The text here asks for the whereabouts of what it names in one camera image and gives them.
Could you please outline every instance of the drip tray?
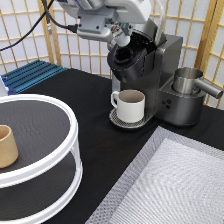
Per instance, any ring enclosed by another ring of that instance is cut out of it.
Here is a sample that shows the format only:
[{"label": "drip tray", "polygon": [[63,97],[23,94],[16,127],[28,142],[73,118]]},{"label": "drip tray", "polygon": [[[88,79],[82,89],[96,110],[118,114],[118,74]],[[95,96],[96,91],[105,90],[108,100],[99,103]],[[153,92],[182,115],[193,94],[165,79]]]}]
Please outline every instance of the drip tray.
[{"label": "drip tray", "polygon": [[124,121],[121,121],[117,117],[117,110],[115,108],[110,112],[109,115],[110,121],[113,125],[126,131],[135,131],[139,128],[144,127],[151,120],[152,117],[153,116],[151,114],[145,112],[145,116],[142,120],[136,123],[126,123]]}]

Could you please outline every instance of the table surface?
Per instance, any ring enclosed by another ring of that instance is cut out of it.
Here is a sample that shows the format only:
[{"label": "table surface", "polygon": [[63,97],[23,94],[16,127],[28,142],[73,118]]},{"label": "table surface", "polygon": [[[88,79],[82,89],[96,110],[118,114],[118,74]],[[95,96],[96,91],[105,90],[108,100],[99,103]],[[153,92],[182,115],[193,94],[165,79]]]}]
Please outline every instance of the table surface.
[{"label": "table surface", "polygon": [[71,202],[47,224],[85,223],[158,126],[224,150],[224,111],[204,106],[193,127],[152,119],[137,132],[124,132],[109,121],[111,91],[111,80],[70,69],[23,92],[62,100],[79,123],[83,179]]}]

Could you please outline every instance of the white mug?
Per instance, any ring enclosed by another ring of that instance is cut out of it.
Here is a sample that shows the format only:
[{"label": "white mug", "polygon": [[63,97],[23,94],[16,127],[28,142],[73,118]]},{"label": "white mug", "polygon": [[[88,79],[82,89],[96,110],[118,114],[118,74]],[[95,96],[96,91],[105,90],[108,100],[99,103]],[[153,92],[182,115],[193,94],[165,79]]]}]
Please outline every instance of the white mug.
[{"label": "white mug", "polygon": [[117,109],[117,117],[126,123],[135,123],[144,117],[145,95],[137,90],[113,92],[111,104]]}]

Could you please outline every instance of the beige mug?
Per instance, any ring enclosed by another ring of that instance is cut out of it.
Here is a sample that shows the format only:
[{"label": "beige mug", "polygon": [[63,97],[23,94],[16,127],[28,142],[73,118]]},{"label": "beige mug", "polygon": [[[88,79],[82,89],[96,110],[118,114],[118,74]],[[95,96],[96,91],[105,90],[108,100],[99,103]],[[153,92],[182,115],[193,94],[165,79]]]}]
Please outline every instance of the beige mug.
[{"label": "beige mug", "polygon": [[0,168],[10,166],[18,158],[18,149],[12,129],[0,125]]},{"label": "beige mug", "polygon": [[137,90],[113,92],[111,104],[117,109],[117,117],[126,123],[135,123],[144,117],[145,95]]}]

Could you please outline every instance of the coffee machine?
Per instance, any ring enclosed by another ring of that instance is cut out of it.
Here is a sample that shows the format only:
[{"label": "coffee machine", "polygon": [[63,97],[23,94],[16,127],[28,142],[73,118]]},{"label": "coffee machine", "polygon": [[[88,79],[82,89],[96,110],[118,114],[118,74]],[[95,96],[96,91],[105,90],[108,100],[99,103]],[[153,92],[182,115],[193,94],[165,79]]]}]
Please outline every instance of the coffee machine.
[{"label": "coffee machine", "polygon": [[[206,92],[203,88],[192,94],[174,90],[183,38],[162,33],[160,41],[155,43],[157,29],[148,19],[146,24],[134,26],[127,46],[112,48],[108,64],[113,72],[113,84],[121,91],[134,89],[144,93],[148,116],[180,127],[194,125],[200,118]],[[218,92],[217,98],[222,96],[221,90],[211,88]]]}]

